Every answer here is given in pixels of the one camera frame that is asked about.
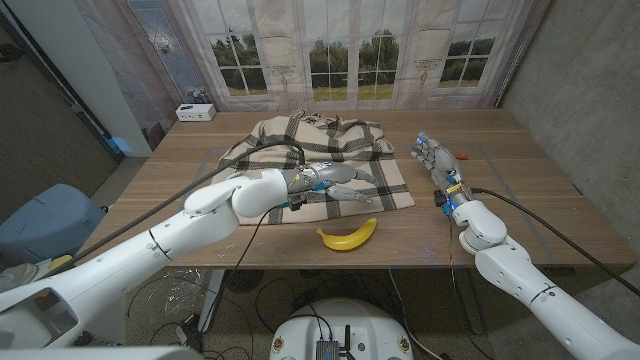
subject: yellow banana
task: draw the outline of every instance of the yellow banana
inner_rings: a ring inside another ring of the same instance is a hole
[[[322,229],[318,229],[316,232],[322,236],[322,240],[328,248],[333,250],[351,250],[367,241],[376,229],[376,225],[378,225],[378,220],[371,218],[360,226],[358,230],[346,236],[327,235]]]

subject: blue object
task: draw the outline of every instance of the blue object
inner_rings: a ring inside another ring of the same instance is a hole
[[[75,255],[104,215],[78,189],[57,184],[0,225],[0,251],[31,263]]]

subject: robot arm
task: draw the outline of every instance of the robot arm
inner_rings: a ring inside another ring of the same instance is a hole
[[[458,226],[462,247],[475,256],[487,281],[523,303],[578,359],[640,358],[640,346],[629,341],[544,276],[504,222],[474,199],[458,161],[436,140],[421,132],[412,156],[431,172],[438,186],[436,205]]]
[[[103,309],[172,259],[231,235],[239,226],[237,214],[256,217],[278,205],[299,208],[305,192],[329,191],[351,179],[372,180],[327,162],[254,176],[241,172],[201,188],[183,211],[85,264],[0,294],[0,349],[66,346]],[[347,190],[339,200],[371,202]]]

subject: checkered blanket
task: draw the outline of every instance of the checkered blanket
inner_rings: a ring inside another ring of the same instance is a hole
[[[344,162],[362,169],[376,179],[376,185],[352,180],[341,186],[358,190],[373,198],[372,204],[337,201],[324,192],[308,192],[307,204],[298,211],[274,209],[269,224],[299,223],[334,219],[341,216],[395,210],[415,205],[393,157],[393,146],[384,138],[380,125],[363,120],[343,120],[298,110],[290,117],[278,116],[256,124],[251,134],[232,146],[220,159],[225,165],[250,148],[274,141],[295,140],[304,148],[308,164],[316,161]],[[258,169],[292,169],[297,165],[295,148],[274,146],[257,153],[215,176],[212,183],[225,180],[234,172]],[[241,224],[255,224],[258,218],[241,218]]]

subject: table leg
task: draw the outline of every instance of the table leg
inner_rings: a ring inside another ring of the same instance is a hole
[[[209,286],[207,286],[207,288],[211,291],[219,293],[223,277],[224,270],[211,270],[211,277],[209,278]],[[198,331],[200,332],[207,331],[209,329],[209,323],[211,322],[211,314],[213,312],[209,312],[209,310],[211,309],[211,306],[213,306],[213,303],[216,301],[217,297],[217,295],[215,293],[212,293],[211,291],[207,291],[207,294],[204,297],[204,304],[202,305],[200,320],[198,320]]]
[[[469,328],[476,335],[482,334],[484,333],[485,327],[482,316],[480,316],[480,306],[478,305],[478,298],[471,283],[469,269],[455,269],[454,271],[456,274],[458,293],[462,300],[462,307],[469,320]]]

